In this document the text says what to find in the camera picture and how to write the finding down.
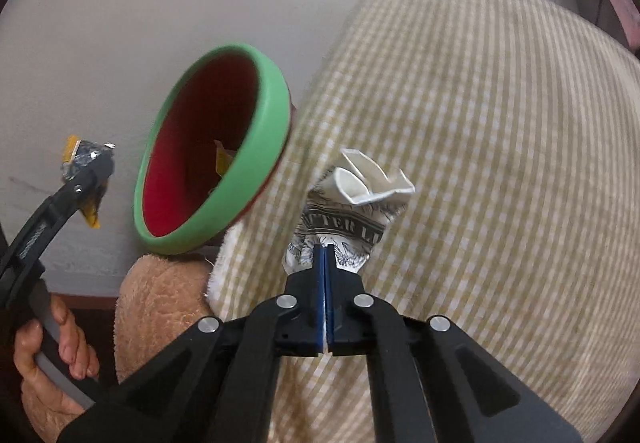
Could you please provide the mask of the person left hand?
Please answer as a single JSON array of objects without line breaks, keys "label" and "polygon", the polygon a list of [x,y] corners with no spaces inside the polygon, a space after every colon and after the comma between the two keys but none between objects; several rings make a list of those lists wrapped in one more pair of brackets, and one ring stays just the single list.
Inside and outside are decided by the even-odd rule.
[{"label": "person left hand", "polygon": [[31,319],[17,329],[14,365],[22,377],[22,403],[32,429],[45,442],[54,442],[62,430],[86,411],[62,385],[66,378],[77,381],[99,377],[100,363],[84,330],[63,298],[53,295],[50,315],[58,328],[56,349],[60,363],[55,365],[44,354],[44,326]]}]

